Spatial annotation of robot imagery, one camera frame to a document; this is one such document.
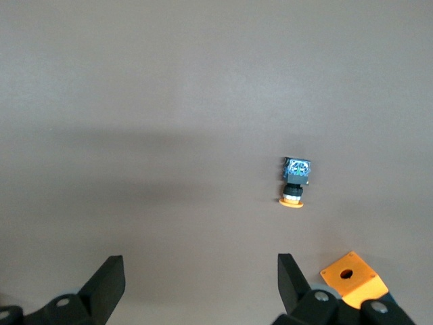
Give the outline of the orange button box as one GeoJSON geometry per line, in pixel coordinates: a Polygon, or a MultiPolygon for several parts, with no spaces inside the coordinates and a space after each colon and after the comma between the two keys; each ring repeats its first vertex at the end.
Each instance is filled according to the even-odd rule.
{"type": "Polygon", "coordinates": [[[319,274],[352,308],[360,309],[366,300],[396,303],[379,274],[354,251],[334,261],[319,274]]]}

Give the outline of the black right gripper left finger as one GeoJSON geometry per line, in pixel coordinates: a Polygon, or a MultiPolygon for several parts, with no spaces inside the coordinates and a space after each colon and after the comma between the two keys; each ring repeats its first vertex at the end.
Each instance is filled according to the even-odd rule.
{"type": "Polygon", "coordinates": [[[0,325],[106,325],[125,288],[123,257],[110,256],[77,293],[60,295],[33,313],[0,306],[0,325]]]}

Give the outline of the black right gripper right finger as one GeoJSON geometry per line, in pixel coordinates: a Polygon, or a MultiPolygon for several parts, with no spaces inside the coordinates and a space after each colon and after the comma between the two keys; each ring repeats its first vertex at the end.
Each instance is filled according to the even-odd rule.
{"type": "Polygon", "coordinates": [[[278,289],[286,313],[272,325],[415,325],[396,303],[366,300],[355,309],[328,285],[311,288],[289,253],[278,255],[278,289]]]}

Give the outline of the brown table cover sheet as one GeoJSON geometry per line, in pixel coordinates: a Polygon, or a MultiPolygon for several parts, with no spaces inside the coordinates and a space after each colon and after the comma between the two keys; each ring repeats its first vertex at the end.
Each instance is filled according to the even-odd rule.
{"type": "Polygon", "coordinates": [[[433,0],[0,0],[0,304],[122,255],[109,325],[269,325],[348,251],[433,325],[433,0]]]}

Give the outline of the orange push button switch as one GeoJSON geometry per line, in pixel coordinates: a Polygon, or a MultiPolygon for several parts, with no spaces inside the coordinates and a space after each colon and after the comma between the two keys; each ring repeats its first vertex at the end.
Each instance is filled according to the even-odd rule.
{"type": "Polygon", "coordinates": [[[303,187],[309,185],[310,173],[310,160],[288,156],[283,158],[281,174],[283,190],[279,199],[280,205],[292,209],[301,209],[304,206],[303,187]]]}

